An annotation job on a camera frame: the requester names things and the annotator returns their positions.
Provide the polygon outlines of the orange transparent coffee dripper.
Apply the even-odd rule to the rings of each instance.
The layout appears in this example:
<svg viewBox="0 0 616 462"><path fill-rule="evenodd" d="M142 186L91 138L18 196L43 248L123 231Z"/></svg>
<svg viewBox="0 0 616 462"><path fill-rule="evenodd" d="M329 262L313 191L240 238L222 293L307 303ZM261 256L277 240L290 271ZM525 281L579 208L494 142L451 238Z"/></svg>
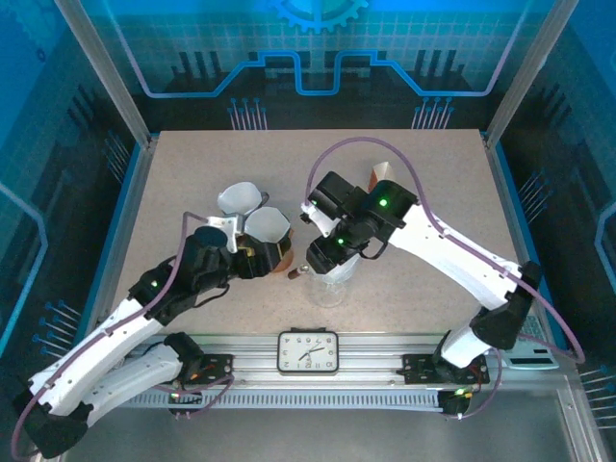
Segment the orange transparent coffee dripper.
<svg viewBox="0 0 616 462"><path fill-rule="evenodd" d="M280 261L274 268L274 273L285 271L291 265L295 256L292 239L290 237L282 241L278 247L280 250Z"/></svg>

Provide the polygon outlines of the clear glass coffee dripper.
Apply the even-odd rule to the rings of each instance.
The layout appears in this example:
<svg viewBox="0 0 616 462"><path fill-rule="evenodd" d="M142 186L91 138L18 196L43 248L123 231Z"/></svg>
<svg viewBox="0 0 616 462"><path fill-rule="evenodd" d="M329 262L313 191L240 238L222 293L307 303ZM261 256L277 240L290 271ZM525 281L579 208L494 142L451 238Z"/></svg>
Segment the clear glass coffee dripper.
<svg viewBox="0 0 616 462"><path fill-rule="evenodd" d="M325 274L326 274L326 273L324 273L324 274L316 273L314 270L312 271L312 276L313 276L313 277L314 277L314 278L315 278L318 282L320 282L320 283L322 283L322 284L325 284L325 285L328 285L328 286L342 286L342 285L344 285L344 284L346 284L346 283L348 282L348 281L346 281L345 283L342 283L342 284L326 284L326 283L324 283L324 282L323 282L323 280L322 280L322 277L323 277Z"/></svg>

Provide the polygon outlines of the white analog clock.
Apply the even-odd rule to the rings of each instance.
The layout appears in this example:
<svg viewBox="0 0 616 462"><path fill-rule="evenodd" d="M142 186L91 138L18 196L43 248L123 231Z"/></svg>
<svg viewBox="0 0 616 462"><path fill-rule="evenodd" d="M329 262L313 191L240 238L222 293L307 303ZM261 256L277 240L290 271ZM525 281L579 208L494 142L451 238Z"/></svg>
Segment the white analog clock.
<svg viewBox="0 0 616 462"><path fill-rule="evenodd" d="M276 368L283 374L333 374L340 367L339 336L324 329L293 329L277 338Z"/></svg>

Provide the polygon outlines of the blue table side strip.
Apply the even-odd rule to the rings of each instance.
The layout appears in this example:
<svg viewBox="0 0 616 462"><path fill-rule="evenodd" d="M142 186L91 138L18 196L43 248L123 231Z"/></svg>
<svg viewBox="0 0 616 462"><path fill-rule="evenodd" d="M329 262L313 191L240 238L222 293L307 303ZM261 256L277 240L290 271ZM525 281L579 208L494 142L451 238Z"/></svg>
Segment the blue table side strip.
<svg viewBox="0 0 616 462"><path fill-rule="evenodd" d="M152 150L133 150L78 327L78 338L87 336L99 317L112 309L152 156Z"/></svg>
<svg viewBox="0 0 616 462"><path fill-rule="evenodd" d="M499 143L491 154L493 158L492 171L497 183L500 201L505 212L516 255L522 263L531 260L539 264L540 260L528 227L518 189L509 165L506 162L504 151ZM542 323L546 339L553 345L566 349L569 346L569 342L552 314L541 303L535 303L533 310L535 316Z"/></svg>

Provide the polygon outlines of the black controller box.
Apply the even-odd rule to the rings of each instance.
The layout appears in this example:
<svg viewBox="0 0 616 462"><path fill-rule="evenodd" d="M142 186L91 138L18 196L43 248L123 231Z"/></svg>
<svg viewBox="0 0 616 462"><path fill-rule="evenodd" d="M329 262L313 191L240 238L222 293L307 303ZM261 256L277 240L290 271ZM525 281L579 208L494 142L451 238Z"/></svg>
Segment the black controller box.
<svg viewBox="0 0 616 462"><path fill-rule="evenodd" d="M203 402L203 395L197 393L181 393L185 391L184 385L177 379L169 383L170 392L167 394L167 402L171 405L169 412L176 420L184 417L191 418L191 414L197 411L196 405Z"/></svg>
<svg viewBox="0 0 616 462"><path fill-rule="evenodd" d="M469 411L471 401L476 392L474 387L460 387L455 390L442 390L437 394L441 414L461 420Z"/></svg>

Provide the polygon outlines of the white calculator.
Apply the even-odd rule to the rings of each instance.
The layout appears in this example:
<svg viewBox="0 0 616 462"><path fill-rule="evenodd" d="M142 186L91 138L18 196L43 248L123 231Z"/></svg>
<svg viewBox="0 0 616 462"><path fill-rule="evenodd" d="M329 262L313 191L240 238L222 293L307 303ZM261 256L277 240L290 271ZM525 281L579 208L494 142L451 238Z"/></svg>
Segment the white calculator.
<svg viewBox="0 0 616 462"><path fill-rule="evenodd" d="M521 329L516 344L512 349L502 353L503 364L511 370L521 371L549 371L558 368L552 351L534 341L532 338L546 342L544 329L540 320L529 314Z"/></svg>

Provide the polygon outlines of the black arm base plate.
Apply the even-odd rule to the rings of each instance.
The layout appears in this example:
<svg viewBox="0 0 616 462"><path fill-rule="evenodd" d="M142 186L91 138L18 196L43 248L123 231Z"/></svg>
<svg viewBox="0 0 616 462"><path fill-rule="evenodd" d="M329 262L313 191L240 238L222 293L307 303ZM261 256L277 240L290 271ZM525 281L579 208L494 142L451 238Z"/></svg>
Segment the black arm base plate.
<svg viewBox="0 0 616 462"><path fill-rule="evenodd" d="M490 382L486 358L477 356L469 366L458 368L433 354L404 354L396 374L406 385L446 384L475 385Z"/></svg>
<svg viewBox="0 0 616 462"><path fill-rule="evenodd" d="M183 363L177 377L183 386L210 384L233 371L232 354L198 354Z"/></svg>

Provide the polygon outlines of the aluminium mounting rail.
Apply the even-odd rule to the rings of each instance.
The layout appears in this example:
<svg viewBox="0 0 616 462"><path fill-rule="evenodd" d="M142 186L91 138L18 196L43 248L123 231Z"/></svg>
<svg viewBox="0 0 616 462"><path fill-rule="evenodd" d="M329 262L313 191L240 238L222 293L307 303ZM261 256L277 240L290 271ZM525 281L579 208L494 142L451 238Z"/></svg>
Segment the aluminium mounting rail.
<svg viewBox="0 0 616 462"><path fill-rule="evenodd" d="M340 367L334 374L283 374L277 369L277 334L194 335L207 353L234 356L235 386L240 389L399 389L407 353L431 353L442 336L423 334L341 333Z"/></svg>

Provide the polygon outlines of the aluminium frame post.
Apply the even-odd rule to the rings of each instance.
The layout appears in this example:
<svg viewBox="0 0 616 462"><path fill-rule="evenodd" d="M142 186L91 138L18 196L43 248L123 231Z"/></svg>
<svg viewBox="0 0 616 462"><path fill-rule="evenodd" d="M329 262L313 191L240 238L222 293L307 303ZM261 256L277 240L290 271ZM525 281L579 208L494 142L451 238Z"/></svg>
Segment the aluminium frame post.
<svg viewBox="0 0 616 462"><path fill-rule="evenodd" d="M81 1L54 0L54 3L136 143L148 149L150 131Z"/></svg>
<svg viewBox="0 0 616 462"><path fill-rule="evenodd" d="M504 94L488 125L484 140L485 147L488 150L496 148L501 136L521 106L531 84L545 65L578 2L579 0L553 0L552 8L529 46L509 89Z"/></svg>

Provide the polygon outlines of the aluminium front frame rail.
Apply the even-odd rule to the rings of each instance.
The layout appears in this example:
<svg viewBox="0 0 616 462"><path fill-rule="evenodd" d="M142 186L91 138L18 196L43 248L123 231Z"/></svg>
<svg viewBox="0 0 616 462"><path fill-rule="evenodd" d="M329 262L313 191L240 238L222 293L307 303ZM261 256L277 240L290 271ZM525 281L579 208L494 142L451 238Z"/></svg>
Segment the aluminium front frame rail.
<svg viewBox="0 0 616 462"><path fill-rule="evenodd" d="M574 376L562 376L557 389L558 401L569 440L573 462L609 462L603 439L592 415L581 382Z"/></svg>

